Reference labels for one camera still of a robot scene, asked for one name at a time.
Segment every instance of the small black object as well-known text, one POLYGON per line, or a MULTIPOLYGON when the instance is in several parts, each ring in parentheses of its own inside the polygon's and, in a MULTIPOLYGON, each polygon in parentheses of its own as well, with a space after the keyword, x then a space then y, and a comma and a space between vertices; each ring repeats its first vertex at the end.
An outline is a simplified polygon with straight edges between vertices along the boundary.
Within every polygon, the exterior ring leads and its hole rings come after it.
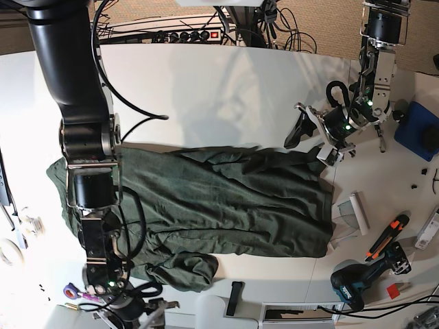
POLYGON ((187 32, 181 32, 180 33, 180 40, 182 42, 187 42, 189 40, 189 33, 187 32))
POLYGON ((191 32, 191 42, 198 41, 200 39, 200 33, 197 31, 191 32))
POLYGON ((439 149, 439 129, 431 126, 424 130, 421 143, 428 152, 432 153, 439 149))
POLYGON ((178 37, 178 34, 176 32, 172 32, 169 35, 169 43, 178 43, 180 38, 178 37))
POLYGON ((236 306, 238 305, 239 294, 241 293, 244 282, 233 281, 232 282, 232 293, 230 294, 230 299, 227 305, 226 315, 232 317, 235 315, 236 306))
POLYGON ((293 149, 297 147, 300 143, 300 138, 302 135, 308 135, 309 137, 313 136, 314 130, 317 129, 317 126, 313 121, 308 117, 306 112, 301 112, 299 116, 299 120, 297 120, 296 125, 293 130, 289 133, 285 142, 283 143, 284 148, 293 149))
POLYGON ((436 68, 439 70, 439 53, 433 56, 433 63, 436 66, 436 68))
POLYGON ((392 112, 392 118, 397 122, 401 123, 401 121, 404 119, 405 113, 401 110, 396 110, 392 112))
POLYGON ((434 177, 433 177, 433 193, 434 195, 436 195, 436 187, 435 184, 436 182, 439 182, 439 178, 438 178, 438 170, 436 169, 436 172, 434 173, 434 177))

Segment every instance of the metal bracket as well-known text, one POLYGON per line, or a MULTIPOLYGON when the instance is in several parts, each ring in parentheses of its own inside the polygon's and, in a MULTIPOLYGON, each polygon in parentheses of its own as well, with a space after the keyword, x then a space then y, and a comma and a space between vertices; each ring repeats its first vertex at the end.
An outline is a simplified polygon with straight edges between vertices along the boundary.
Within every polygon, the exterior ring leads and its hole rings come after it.
POLYGON ((393 50, 381 49, 379 51, 372 98, 372 116, 379 120, 377 123, 386 121, 392 112, 388 110, 388 104, 390 99, 390 83, 395 64, 395 52, 393 50))

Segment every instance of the wrinkled fabric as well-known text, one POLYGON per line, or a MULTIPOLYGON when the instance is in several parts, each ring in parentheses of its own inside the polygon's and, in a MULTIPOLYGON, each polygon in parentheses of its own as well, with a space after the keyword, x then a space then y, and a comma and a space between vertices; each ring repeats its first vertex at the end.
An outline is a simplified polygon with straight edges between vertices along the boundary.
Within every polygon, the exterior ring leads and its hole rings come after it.
MULTIPOLYGON (((123 185, 139 194, 147 221, 132 276, 201 291, 218 268, 208 254, 323 257, 333 233, 332 194, 320 185, 324 165, 317 153, 229 147, 159 154, 123 148, 123 185)), ((79 216, 66 203, 64 159, 47 175, 77 236, 79 216)), ((127 194, 121 206, 133 246, 140 237, 139 225, 132 223, 139 220, 137 208, 127 194)))

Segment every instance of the table surface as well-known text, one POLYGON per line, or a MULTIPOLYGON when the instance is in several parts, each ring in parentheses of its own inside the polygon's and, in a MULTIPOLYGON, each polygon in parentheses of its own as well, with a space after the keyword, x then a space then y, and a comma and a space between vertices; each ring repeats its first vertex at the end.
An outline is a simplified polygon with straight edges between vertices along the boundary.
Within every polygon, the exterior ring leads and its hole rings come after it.
MULTIPOLYGON (((119 92, 140 108, 168 114, 168 121, 151 121, 127 139, 130 146, 165 151, 173 147, 253 146, 282 147, 293 128, 298 101, 320 109, 328 107, 324 90, 332 80, 352 82, 356 61, 340 58, 240 47, 205 45, 112 45, 103 47, 109 79, 119 92)), ((60 202, 46 168, 61 157, 58 144, 59 109, 51 98, 34 52, 0 56, 0 145, 8 180, 19 208, 28 206, 46 228, 25 252, 25 271, 44 282, 52 300, 68 300, 62 288, 68 282, 82 287, 84 251, 60 216, 60 202)), ((439 80, 398 71, 392 83, 393 101, 416 100, 439 115, 439 80)), ((143 117, 113 99, 121 117, 122 133, 143 117)), ((335 184, 334 203, 346 201, 353 191, 366 203, 370 231, 348 241, 320 259, 262 258, 216 255, 219 270, 214 285, 201 294, 229 297, 233 280, 246 282, 237 316, 258 319, 262 302, 336 302, 329 277, 334 267, 364 254, 388 223, 404 210, 412 213, 401 233, 403 246, 416 236, 439 199, 431 179, 439 161, 425 162, 393 140, 396 123, 383 125, 388 151, 381 154, 374 129, 352 136, 357 156, 324 178, 335 184), (426 176, 420 172, 429 168, 426 176), (412 184, 418 188, 411 189, 412 184)), ((313 140, 304 143, 305 150, 313 140)), ((333 215, 337 215, 334 206, 333 215)), ((5 232, 4 220, 0 229, 5 232)), ((414 255, 413 270, 405 276, 385 276, 369 293, 374 304, 386 304, 389 282, 406 282, 397 301, 411 300, 438 284, 439 244, 435 241, 414 255)), ((195 314, 200 294, 165 287, 164 297, 179 300, 176 312, 195 314)), ((377 320, 378 328, 401 324, 422 306, 377 320)), ((339 324, 359 328, 365 320, 343 318, 339 324)))

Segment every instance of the black cable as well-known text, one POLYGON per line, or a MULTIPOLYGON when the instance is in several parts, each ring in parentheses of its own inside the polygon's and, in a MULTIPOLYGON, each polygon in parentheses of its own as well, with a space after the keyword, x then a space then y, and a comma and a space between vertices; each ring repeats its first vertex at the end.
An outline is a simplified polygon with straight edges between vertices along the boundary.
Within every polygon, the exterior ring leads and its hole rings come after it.
POLYGON ((12 9, 12 10, 18 12, 19 14, 22 14, 22 15, 23 15, 24 17, 26 17, 27 19, 29 18, 29 16, 26 15, 25 12, 22 12, 22 11, 19 10, 18 8, 14 8, 14 6, 10 5, 9 3, 4 2, 4 1, 1 1, 0 3, 3 4, 3 5, 5 5, 5 6, 8 7, 9 9, 12 9))
POLYGON ((428 301, 423 301, 424 299, 427 298, 431 298, 431 297, 439 297, 439 295, 428 295, 428 296, 424 296, 421 297, 413 302, 408 302, 408 303, 403 303, 403 304, 397 304, 397 305, 392 305, 392 306, 386 306, 386 307, 381 307, 381 308, 367 308, 366 310, 361 310, 359 312, 356 311, 348 311, 348 312, 342 312, 342 311, 338 311, 338 310, 329 310, 325 307, 321 307, 319 306, 318 308, 320 310, 323 310, 324 312, 327 312, 329 314, 332 315, 345 315, 347 317, 355 317, 355 318, 359 318, 359 319, 380 319, 382 317, 385 317, 387 315, 393 314, 395 312, 399 312, 400 310, 403 310, 404 308, 407 308, 411 305, 415 305, 415 304, 439 304, 439 302, 428 302, 428 301), (392 310, 390 312, 381 314, 381 315, 377 315, 375 317, 367 317, 364 315, 356 315, 356 313, 361 313, 361 312, 372 312, 372 311, 378 311, 378 310, 389 310, 392 308, 396 308, 396 310, 392 310))
POLYGON ((213 7, 215 8, 215 10, 218 13, 219 19, 222 23, 222 26, 224 27, 224 31, 226 33, 229 33, 230 32, 230 25, 228 24, 226 15, 224 15, 224 12, 222 11, 222 9, 220 7, 218 7, 217 5, 214 5, 213 7))
POLYGON ((146 282, 128 292, 128 295, 142 298, 157 297, 163 292, 163 286, 157 282, 146 282), (154 291, 143 292, 144 290, 153 288, 154 291))
POLYGON ((250 31, 249 29, 231 29, 230 32, 238 32, 238 31, 244 31, 244 32, 248 32, 250 34, 253 34, 254 36, 257 36, 259 38, 259 40, 262 41, 263 44, 265 44, 265 40, 256 32, 250 31))
MULTIPOLYGON (((82 304, 78 305, 78 309, 79 309, 79 310, 82 310, 82 311, 84 311, 84 312, 91 312, 91 310, 84 310, 84 309, 81 309, 81 306, 99 306, 99 305, 92 304, 92 303, 82 303, 82 304)), ((103 308, 101 308, 101 309, 110 312, 110 313, 111 313, 111 314, 117 319, 117 321, 120 322, 120 324, 122 325, 122 329, 126 329, 125 322, 124 322, 124 321, 122 320, 122 318, 121 318, 120 316, 118 316, 113 310, 110 310, 110 309, 107 308, 107 307, 103 307, 103 308)))
POLYGON ((293 33, 293 35, 294 34, 303 34, 303 35, 305 35, 305 36, 308 36, 308 37, 310 37, 311 38, 311 40, 314 42, 314 53, 317 53, 317 42, 316 42, 316 40, 311 36, 311 35, 309 35, 308 33, 305 33, 305 32, 296 32, 296 33, 293 33))
POLYGON ((125 135, 123 135, 123 137, 122 137, 122 139, 121 139, 121 143, 123 143, 124 141, 125 141, 125 139, 137 128, 137 127, 139 127, 140 125, 143 125, 145 122, 148 122, 148 121, 151 121, 151 120, 154 120, 155 118, 146 118, 146 119, 144 119, 144 120, 142 120, 142 121, 140 121, 140 122, 138 122, 136 125, 134 125, 130 130, 128 130, 128 132, 125 134, 125 135))
POLYGON ((272 40, 271 40, 271 38, 270 38, 270 29, 268 28, 268 25, 269 24, 267 24, 267 25, 265 25, 265 33, 267 34, 267 42, 268 42, 268 48, 272 48, 272 40))
POLYGON ((127 101, 121 94, 119 94, 117 92, 117 90, 115 89, 115 87, 113 87, 113 85, 110 83, 110 81, 108 80, 103 68, 101 67, 101 64, 99 63, 99 56, 97 54, 97 46, 96 46, 96 42, 98 42, 98 38, 97 38, 97 24, 99 23, 99 18, 102 14, 102 11, 104 9, 104 7, 107 5, 107 3, 111 1, 111 0, 103 0, 102 3, 100 4, 100 6, 98 7, 98 9, 96 10, 96 14, 95 14, 95 18, 93 19, 93 25, 91 28, 91 48, 92 48, 92 55, 93 55, 93 61, 95 63, 96 69, 100 75, 100 77, 102 78, 102 80, 104 81, 105 85, 107 85, 108 89, 110 89, 110 91, 125 105, 127 105, 129 108, 132 108, 134 111, 137 111, 143 115, 146 115, 147 117, 152 117, 155 119, 160 119, 160 120, 168 120, 168 116, 167 115, 157 115, 157 114, 153 114, 147 111, 144 111, 140 108, 138 108, 137 106, 133 105, 132 103, 130 103, 129 101, 127 101))
POLYGON ((425 75, 430 75, 432 77, 439 77, 439 74, 431 74, 431 73, 426 73, 426 72, 421 72, 421 71, 416 71, 416 73, 422 73, 422 74, 425 74, 425 75))
MULTIPOLYGON (((299 26, 297 25, 296 17, 294 16, 293 12, 292 12, 289 8, 283 8, 283 9, 281 9, 281 10, 278 9, 279 14, 281 15, 281 22, 282 22, 282 24, 283 24, 287 29, 292 29, 291 26, 290 26, 289 23, 288 23, 287 18, 286 18, 285 15, 283 14, 283 11, 284 11, 284 10, 287 10, 287 11, 293 16, 294 25, 296 26, 297 31, 299 31, 299 26)), ((292 32, 289 33, 289 37, 291 38, 291 42, 290 42, 290 45, 289 45, 289 49, 288 49, 288 50, 291 51, 291 47, 292 47, 292 45, 293 45, 293 33, 292 33, 292 32)), ((287 42, 285 43, 284 50, 287 49, 288 40, 287 40, 287 42)), ((300 34, 297 34, 297 40, 298 40, 299 49, 300 49, 300 47, 301 47, 300 34)))
POLYGON ((19 212, 16 209, 16 204, 15 204, 15 201, 14 201, 14 197, 12 196, 11 190, 9 188, 9 184, 6 184, 6 192, 9 194, 9 197, 11 199, 11 204, 12 204, 12 207, 14 209, 14 213, 12 215, 13 216, 18 216, 19 212))
POLYGON ((145 218, 145 213, 143 212, 143 207, 139 195, 134 190, 132 190, 127 186, 123 187, 123 193, 127 193, 132 196, 136 204, 137 212, 139 213, 140 216, 139 222, 141 228, 141 236, 139 238, 139 241, 137 242, 136 247, 130 253, 130 258, 134 258, 137 255, 139 255, 140 251, 142 250, 143 244, 145 243, 146 240, 146 218, 145 218))

